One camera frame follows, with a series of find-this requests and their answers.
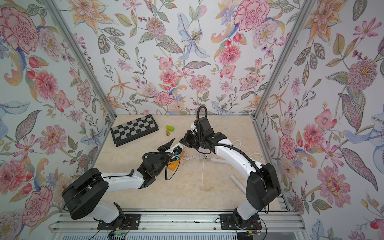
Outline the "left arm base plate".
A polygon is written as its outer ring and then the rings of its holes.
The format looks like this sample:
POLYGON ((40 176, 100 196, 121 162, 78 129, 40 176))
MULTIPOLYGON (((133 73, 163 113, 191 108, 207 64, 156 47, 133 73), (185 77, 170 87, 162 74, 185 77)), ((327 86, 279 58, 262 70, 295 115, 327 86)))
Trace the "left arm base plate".
POLYGON ((106 223, 102 220, 99 221, 98 230, 102 231, 122 231, 122 230, 138 230, 141 220, 140 214, 125 214, 122 208, 114 202, 115 207, 117 208, 119 215, 111 223, 106 223))

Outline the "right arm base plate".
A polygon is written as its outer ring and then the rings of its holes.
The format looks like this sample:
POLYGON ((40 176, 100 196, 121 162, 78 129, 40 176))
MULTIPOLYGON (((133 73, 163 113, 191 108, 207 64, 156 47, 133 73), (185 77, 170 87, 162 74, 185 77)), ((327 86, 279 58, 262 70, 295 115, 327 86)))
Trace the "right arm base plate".
POLYGON ((262 223, 258 214, 248 220, 243 220, 238 214, 220 214, 219 224, 222 230, 262 230, 262 223))

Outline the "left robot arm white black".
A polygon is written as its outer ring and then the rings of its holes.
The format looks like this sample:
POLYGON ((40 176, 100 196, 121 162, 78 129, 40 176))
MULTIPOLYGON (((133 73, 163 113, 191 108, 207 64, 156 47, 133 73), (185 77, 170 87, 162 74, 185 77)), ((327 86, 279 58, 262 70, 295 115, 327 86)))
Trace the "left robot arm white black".
POLYGON ((173 142, 142 156, 142 163, 129 173, 109 174, 92 168, 82 174, 62 192, 65 202, 64 210, 69 212, 73 220, 92 217, 95 220, 120 228, 127 224, 127 218, 119 204, 109 205, 103 202, 104 195, 123 190, 141 190, 156 181, 162 171, 167 171, 168 164, 178 161, 183 146, 173 142))

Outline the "orange power strip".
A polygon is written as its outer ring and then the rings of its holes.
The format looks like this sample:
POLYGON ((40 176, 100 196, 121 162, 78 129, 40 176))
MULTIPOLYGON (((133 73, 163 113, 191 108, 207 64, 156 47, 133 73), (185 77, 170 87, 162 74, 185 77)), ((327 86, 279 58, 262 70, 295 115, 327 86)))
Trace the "orange power strip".
POLYGON ((169 162, 168 163, 168 170, 175 171, 180 164, 180 160, 169 162))

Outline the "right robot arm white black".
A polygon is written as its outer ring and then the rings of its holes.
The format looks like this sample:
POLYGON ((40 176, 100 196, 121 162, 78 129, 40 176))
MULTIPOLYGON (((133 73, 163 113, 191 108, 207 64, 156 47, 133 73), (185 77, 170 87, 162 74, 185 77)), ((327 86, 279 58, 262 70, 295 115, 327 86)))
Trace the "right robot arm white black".
POLYGON ((226 160, 247 179, 246 200, 234 210, 234 220, 245 224, 262 210, 269 212, 270 203, 281 193, 277 171, 272 164, 262 164, 236 148, 222 133, 214 132, 208 120, 208 111, 200 106, 191 130, 180 143, 195 150, 207 150, 226 160))

